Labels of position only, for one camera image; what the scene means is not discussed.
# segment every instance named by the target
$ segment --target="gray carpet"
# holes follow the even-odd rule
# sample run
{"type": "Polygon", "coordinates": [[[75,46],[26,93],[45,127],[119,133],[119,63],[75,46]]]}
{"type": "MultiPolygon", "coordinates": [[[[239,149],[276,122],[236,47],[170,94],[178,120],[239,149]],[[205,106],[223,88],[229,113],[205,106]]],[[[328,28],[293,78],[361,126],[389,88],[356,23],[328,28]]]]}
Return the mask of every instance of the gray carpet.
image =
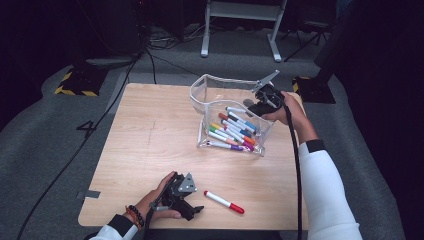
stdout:
{"type": "MultiPolygon", "coordinates": [[[[200,57],[201,39],[168,50],[151,50],[154,56],[174,64],[153,58],[156,81],[189,86],[198,75],[206,73],[255,81],[278,69],[281,73],[274,84],[292,91],[294,76],[317,74],[319,68],[313,59],[322,44],[308,46],[290,62],[275,63],[265,40],[268,32],[218,32],[211,37],[208,58],[200,57]]],[[[295,35],[277,41],[277,45],[283,57],[298,47],[295,35]]],[[[53,94],[70,67],[46,79],[43,99],[22,111],[0,133],[0,239],[16,239],[37,199],[83,142],[85,132],[76,131],[76,127],[102,117],[117,95],[126,70],[109,71],[98,97],[53,94]]],[[[129,82],[154,83],[147,54],[135,65],[129,82]]],[[[304,107],[340,171],[362,236],[372,240],[404,239],[396,201],[355,125],[343,86],[335,77],[329,85],[336,104],[304,103],[304,107]]],[[[116,105],[48,191],[21,239],[84,239],[99,229],[78,224],[83,201],[76,196],[89,187],[115,111],[116,105]]],[[[283,239],[296,239],[295,231],[281,235],[283,239]]]]}

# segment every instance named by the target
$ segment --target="white stand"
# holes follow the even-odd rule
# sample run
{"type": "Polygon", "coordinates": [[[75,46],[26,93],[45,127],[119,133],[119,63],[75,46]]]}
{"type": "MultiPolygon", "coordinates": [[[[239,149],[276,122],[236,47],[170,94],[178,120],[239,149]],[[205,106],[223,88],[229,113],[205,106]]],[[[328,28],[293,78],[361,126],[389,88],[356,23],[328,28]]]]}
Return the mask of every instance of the white stand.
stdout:
{"type": "Polygon", "coordinates": [[[203,36],[202,51],[200,52],[200,55],[202,57],[208,56],[210,37],[209,22],[211,16],[267,20],[275,22],[272,34],[267,34],[267,38],[274,60],[276,62],[281,62],[281,56],[278,52],[277,45],[275,44],[275,37],[277,36],[281,19],[283,18],[286,3],[287,0],[282,0],[281,6],[265,6],[257,4],[214,2],[208,0],[205,13],[205,34],[203,36]]]}

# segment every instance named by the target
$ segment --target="red bracelet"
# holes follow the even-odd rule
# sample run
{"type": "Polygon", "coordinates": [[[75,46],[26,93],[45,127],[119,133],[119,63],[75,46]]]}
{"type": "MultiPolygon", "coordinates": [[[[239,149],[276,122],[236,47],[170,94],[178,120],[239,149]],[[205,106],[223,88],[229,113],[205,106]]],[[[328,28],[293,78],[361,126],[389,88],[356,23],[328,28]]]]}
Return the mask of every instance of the red bracelet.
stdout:
{"type": "Polygon", "coordinates": [[[125,212],[131,216],[131,218],[134,220],[134,225],[137,226],[138,230],[140,231],[141,228],[144,226],[144,221],[137,208],[132,205],[130,205],[129,207],[125,206],[125,212]]]}

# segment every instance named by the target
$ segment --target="left hand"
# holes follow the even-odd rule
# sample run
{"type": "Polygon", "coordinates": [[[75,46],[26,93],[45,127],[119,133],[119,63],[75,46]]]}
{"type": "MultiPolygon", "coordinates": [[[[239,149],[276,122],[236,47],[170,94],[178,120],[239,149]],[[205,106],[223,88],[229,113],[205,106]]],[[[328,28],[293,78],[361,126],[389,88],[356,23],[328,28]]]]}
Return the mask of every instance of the left hand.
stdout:
{"type": "MultiPolygon", "coordinates": [[[[140,212],[144,221],[146,221],[146,215],[150,210],[150,203],[156,200],[156,198],[165,188],[165,185],[171,180],[174,173],[175,171],[170,172],[164,179],[162,179],[162,181],[159,183],[159,186],[155,190],[150,191],[136,205],[134,205],[137,208],[137,210],[140,212]]],[[[131,222],[133,221],[131,215],[129,215],[128,213],[124,213],[123,216],[130,219],[131,222]]],[[[151,221],[153,222],[159,218],[179,219],[181,218],[181,214],[178,211],[175,211],[172,209],[164,210],[164,211],[154,211],[151,221]]]]}

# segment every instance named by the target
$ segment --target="red marker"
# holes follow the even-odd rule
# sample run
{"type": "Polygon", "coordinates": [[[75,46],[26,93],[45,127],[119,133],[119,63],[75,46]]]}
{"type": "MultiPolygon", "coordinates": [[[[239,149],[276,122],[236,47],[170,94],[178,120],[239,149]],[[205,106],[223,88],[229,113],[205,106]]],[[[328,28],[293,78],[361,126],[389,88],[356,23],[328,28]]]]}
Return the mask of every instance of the red marker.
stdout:
{"type": "Polygon", "coordinates": [[[230,208],[231,210],[234,210],[234,211],[236,211],[236,212],[238,212],[240,214],[243,214],[244,213],[244,209],[243,208],[235,205],[234,203],[227,202],[226,200],[224,200],[224,199],[216,196],[215,194],[213,194],[213,193],[211,193],[209,191],[205,191],[204,194],[205,194],[206,197],[208,197],[210,199],[213,199],[213,200],[221,203],[222,205],[230,208]]]}

